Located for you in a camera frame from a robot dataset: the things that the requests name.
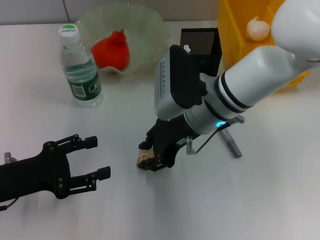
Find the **wall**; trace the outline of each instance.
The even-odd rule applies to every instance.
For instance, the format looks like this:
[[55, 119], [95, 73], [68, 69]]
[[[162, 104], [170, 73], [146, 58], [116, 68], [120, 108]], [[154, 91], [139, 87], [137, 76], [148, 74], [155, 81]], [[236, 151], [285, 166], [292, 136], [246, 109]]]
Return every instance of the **wall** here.
[[[166, 21], [215, 20], [220, 0], [127, 0], [143, 3]], [[0, 0], [0, 25], [75, 22], [110, 0]]]

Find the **bottle label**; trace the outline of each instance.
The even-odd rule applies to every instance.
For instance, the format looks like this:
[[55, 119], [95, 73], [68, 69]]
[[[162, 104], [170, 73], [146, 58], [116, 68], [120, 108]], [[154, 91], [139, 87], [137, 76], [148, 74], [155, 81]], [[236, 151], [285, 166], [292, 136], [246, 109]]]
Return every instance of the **bottle label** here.
[[101, 85], [98, 76], [98, 72], [96, 72], [95, 76], [86, 82], [75, 83], [68, 80], [73, 96], [76, 99], [87, 101], [94, 99], [101, 92]]

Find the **red plastic bag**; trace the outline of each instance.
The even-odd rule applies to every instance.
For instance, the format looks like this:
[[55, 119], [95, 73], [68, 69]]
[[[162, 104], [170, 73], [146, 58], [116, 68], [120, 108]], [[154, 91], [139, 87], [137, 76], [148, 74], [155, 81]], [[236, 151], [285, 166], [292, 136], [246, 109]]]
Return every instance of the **red plastic bag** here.
[[123, 70], [130, 58], [124, 30], [114, 31], [111, 36], [96, 43], [91, 52], [100, 68], [111, 66]]

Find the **garlic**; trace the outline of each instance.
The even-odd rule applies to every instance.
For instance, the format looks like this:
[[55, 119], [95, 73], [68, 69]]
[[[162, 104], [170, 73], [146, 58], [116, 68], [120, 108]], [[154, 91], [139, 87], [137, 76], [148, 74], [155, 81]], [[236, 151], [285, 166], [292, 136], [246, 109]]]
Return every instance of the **garlic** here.
[[246, 37], [253, 41], [262, 41], [266, 39], [270, 32], [270, 26], [265, 21], [258, 20], [256, 16], [248, 22], [246, 27]]

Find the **water bottle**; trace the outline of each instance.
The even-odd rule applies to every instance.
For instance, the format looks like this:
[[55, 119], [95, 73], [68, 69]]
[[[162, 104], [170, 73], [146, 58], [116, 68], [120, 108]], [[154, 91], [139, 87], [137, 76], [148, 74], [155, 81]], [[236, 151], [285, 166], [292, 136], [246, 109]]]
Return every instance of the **water bottle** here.
[[77, 103], [91, 107], [103, 99], [97, 66], [90, 49], [83, 45], [78, 27], [66, 24], [60, 27], [62, 42], [61, 64]]

